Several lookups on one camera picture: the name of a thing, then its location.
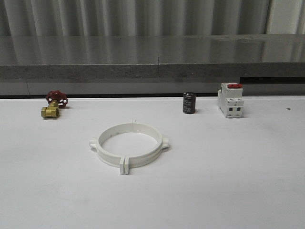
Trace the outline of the white half pipe clamp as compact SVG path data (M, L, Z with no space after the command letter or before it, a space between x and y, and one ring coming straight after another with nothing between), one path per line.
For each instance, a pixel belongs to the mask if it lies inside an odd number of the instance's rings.
M133 119L129 123L123 123L112 126L106 129L105 131L103 131L97 138L92 138L89 141L89 146L91 148L96 149L98 157L100 158L101 161L103 161L104 163L110 166L119 167L120 174L124 174L124 175L129 174L130 168L135 168L138 166L136 164L136 157L116 155L110 153L102 147L102 144L104 141L108 140L109 138L115 135L127 133L129 125L135 122L136 120Z

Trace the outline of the black cylindrical capacitor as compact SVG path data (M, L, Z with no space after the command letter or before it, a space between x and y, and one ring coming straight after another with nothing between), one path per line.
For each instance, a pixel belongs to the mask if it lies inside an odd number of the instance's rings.
M183 113L194 114L196 104L196 94L192 92L183 93Z

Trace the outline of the brass valve red handwheel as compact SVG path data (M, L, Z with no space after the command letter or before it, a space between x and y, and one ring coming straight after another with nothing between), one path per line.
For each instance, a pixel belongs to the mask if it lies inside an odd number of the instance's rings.
M49 105L41 109L43 118L58 118L60 115L59 108L64 108L68 103L67 95L59 90L50 91L46 95L46 100Z

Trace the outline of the grey stone counter ledge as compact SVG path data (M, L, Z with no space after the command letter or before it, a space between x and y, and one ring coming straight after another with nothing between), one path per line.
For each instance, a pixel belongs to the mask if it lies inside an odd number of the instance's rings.
M1 97L305 92L303 35L7 36L0 39Z

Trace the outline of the grey pleated curtain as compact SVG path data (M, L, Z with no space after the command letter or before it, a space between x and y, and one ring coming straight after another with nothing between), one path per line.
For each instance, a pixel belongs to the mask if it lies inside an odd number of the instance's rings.
M3 0L2 36L304 34L302 0Z

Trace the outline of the white circuit breaker red switch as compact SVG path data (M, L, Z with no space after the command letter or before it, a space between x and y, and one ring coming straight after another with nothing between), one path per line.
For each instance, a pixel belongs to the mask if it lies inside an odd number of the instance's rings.
M243 85L240 83L221 83L217 104L226 118L242 117L244 100Z

